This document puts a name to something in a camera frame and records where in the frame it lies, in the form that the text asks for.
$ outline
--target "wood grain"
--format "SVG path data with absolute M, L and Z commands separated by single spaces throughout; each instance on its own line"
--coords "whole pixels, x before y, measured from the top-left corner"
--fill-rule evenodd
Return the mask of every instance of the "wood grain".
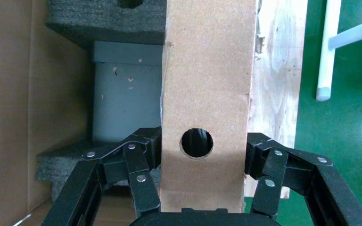
M 259 2 L 249 132 L 262 132 L 294 147 L 303 60 L 307 0 Z M 257 181 L 247 176 L 245 196 L 255 194 Z M 283 188 L 282 198 L 289 197 Z

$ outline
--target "gray foam padding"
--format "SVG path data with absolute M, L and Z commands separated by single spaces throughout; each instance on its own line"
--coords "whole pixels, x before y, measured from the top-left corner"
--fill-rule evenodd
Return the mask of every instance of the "gray foam padding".
M 166 0 L 122 8 L 117 0 L 49 0 L 46 25 L 82 48 L 94 40 L 162 45 Z
M 52 201 L 55 201 L 60 194 L 67 178 L 70 176 L 75 165 L 82 159 L 82 154 L 90 150 L 98 151 L 97 149 L 104 149 L 105 151 L 113 149 L 113 144 L 104 144 L 101 147 L 94 148 L 90 142 L 84 140 L 72 145 L 59 148 L 52 152 L 43 153 L 37 156 L 38 166 L 35 173 L 35 180 L 49 181 L 52 183 Z M 159 186 L 161 167 L 153 169 L 150 172 L 153 182 L 156 187 Z M 116 186 L 128 186 L 128 181 L 123 180 L 115 184 Z

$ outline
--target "metal rivet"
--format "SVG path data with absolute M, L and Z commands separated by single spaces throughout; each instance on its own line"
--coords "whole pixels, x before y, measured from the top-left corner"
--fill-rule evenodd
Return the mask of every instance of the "metal rivet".
M 146 180 L 146 176 L 141 174 L 137 176 L 137 181 L 138 182 L 144 182 Z
M 275 150 L 274 152 L 275 152 L 276 155 L 279 155 L 279 156 L 282 155 L 282 152 L 280 152 L 280 151 L 278 151 L 278 150 Z
M 272 181 L 272 180 L 266 179 L 266 180 L 264 180 L 264 181 L 266 182 L 266 184 L 267 184 L 268 187 L 274 187 L 274 186 L 275 186 L 275 183 L 274 183 L 274 181 Z
M 318 161 L 320 161 L 320 162 L 327 162 L 327 160 L 326 160 L 326 159 L 321 158 L 321 157 L 317 157 L 317 159 L 318 159 Z
M 93 156 L 95 156 L 95 152 L 88 152 L 87 153 L 88 158 L 92 158 Z

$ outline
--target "wooden board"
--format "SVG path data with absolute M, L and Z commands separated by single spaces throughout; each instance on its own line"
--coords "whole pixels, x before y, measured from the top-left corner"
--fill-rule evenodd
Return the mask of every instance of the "wooden board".
M 307 0 L 259 2 L 249 132 L 262 132 L 294 147 L 302 72 Z M 245 196 L 255 194 L 257 181 L 247 177 Z M 289 197 L 283 188 L 281 197 Z
M 162 211 L 241 212 L 256 0 L 168 0 L 164 47 Z M 207 130 L 211 152 L 185 154 L 181 137 Z

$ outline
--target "cardboard panel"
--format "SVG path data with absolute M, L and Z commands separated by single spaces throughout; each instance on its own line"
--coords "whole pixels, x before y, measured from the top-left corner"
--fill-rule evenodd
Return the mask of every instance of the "cardboard panel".
M 28 211 L 50 198 L 35 181 L 36 155 L 86 136 L 93 73 L 87 53 L 45 26 L 46 0 L 33 0 L 28 107 Z
M 31 0 L 0 0 L 0 225 L 27 214 Z
M 167 1 L 162 211 L 241 212 L 255 25 L 255 0 Z M 213 138 L 203 159 L 182 153 L 191 128 Z
M 35 209 L 21 226 L 38 226 L 45 219 L 52 201 L 49 200 Z M 95 217 L 94 226 L 128 226 L 135 220 L 130 196 L 104 195 Z

